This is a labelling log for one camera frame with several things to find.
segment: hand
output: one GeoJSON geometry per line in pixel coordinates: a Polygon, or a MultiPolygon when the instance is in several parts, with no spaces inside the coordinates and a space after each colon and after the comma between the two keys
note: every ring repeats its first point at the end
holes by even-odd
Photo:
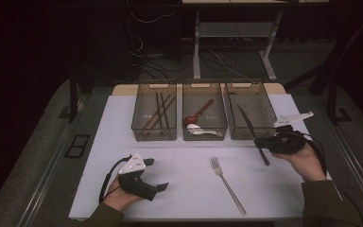
{"type": "Polygon", "coordinates": [[[327,180],[323,174],[317,153],[305,143],[304,147],[295,154],[272,153],[275,158],[285,159],[293,166],[294,170],[302,176],[305,182],[327,180]]]}
{"type": "Polygon", "coordinates": [[[105,197],[103,202],[115,210],[123,211],[126,207],[128,207],[133,202],[140,201],[143,198],[124,191],[120,187],[119,182],[117,181],[118,177],[119,177],[119,175],[116,176],[116,178],[113,180],[113,182],[109,186],[107,196],[105,197]]]}

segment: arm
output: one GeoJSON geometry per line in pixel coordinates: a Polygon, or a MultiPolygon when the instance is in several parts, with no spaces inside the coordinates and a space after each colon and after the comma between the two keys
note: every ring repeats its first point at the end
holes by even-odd
{"type": "Polygon", "coordinates": [[[287,160],[302,176],[304,209],[303,226],[362,226],[361,218],[348,201],[338,193],[335,184],[323,174],[316,152],[305,144],[295,154],[272,153],[273,157],[287,160]]]}
{"type": "Polygon", "coordinates": [[[116,176],[116,179],[114,179],[108,189],[104,201],[78,227],[118,227],[124,216],[122,211],[130,204],[141,199],[122,190],[116,176]]]}

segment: desk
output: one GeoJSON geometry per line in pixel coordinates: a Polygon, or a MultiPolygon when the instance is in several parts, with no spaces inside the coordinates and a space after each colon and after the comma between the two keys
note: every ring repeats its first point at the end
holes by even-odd
{"type": "MultiPolygon", "coordinates": [[[[119,85],[109,97],[69,218],[89,217],[98,205],[101,185],[112,165],[137,151],[143,158],[156,160],[147,167],[143,180],[152,185],[169,182],[169,187],[153,201],[130,206],[125,220],[275,220],[302,215],[302,178],[288,162],[272,158],[267,150],[270,166],[265,166],[252,141],[233,141],[228,131],[224,141],[183,141],[182,129],[178,128],[176,141],[136,142],[130,129],[136,88],[119,85]],[[213,156],[247,210],[246,216],[240,215],[212,170],[213,156]]],[[[281,94],[281,85],[267,84],[266,88],[277,115],[298,113],[292,97],[281,94]]],[[[181,106],[182,96],[178,96],[178,122],[182,122],[181,106]]],[[[293,128],[308,133],[302,121],[293,128]]]]}
{"type": "MultiPolygon", "coordinates": [[[[275,0],[182,0],[184,4],[256,4],[256,3],[281,3],[275,0]]],[[[329,0],[300,0],[300,4],[313,2],[329,2],[329,0]]],[[[278,11],[272,22],[251,23],[212,23],[201,22],[199,11],[196,14],[196,32],[194,40],[193,72],[194,78],[200,78],[199,69],[199,38],[200,37],[268,37],[268,43],[264,50],[259,52],[261,61],[270,81],[276,81],[276,74],[269,60],[270,49],[276,37],[283,12],[278,11]]]]}

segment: fork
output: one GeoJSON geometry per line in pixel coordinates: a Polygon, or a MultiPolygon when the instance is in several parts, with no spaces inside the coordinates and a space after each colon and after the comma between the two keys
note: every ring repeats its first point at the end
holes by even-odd
{"type": "Polygon", "coordinates": [[[219,162],[217,161],[217,158],[216,157],[211,158],[211,163],[212,163],[212,169],[214,170],[215,174],[222,179],[222,181],[225,183],[226,187],[228,188],[229,193],[231,194],[234,203],[237,205],[238,210],[240,210],[241,215],[243,216],[246,215],[247,213],[243,205],[238,200],[237,196],[232,191],[232,188],[229,186],[228,182],[226,182],[225,178],[223,177],[223,171],[222,168],[220,167],[219,162]]]}

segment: wooden spoon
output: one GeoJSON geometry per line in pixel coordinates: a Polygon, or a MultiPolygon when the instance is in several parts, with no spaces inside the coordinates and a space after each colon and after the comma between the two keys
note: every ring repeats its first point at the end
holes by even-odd
{"type": "Polygon", "coordinates": [[[199,118],[199,115],[204,112],[208,107],[210,107],[212,105],[212,103],[214,103],[214,100],[213,99],[209,99],[207,101],[207,103],[205,103],[205,105],[203,105],[201,107],[201,109],[199,109],[199,111],[197,111],[196,113],[194,114],[191,114],[191,115],[188,115],[184,118],[184,121],[183,121],[183,124],[185,126],[189,125],[189,124],[197,124],[197,121],[198,121],[198,118],[199,118]]]}

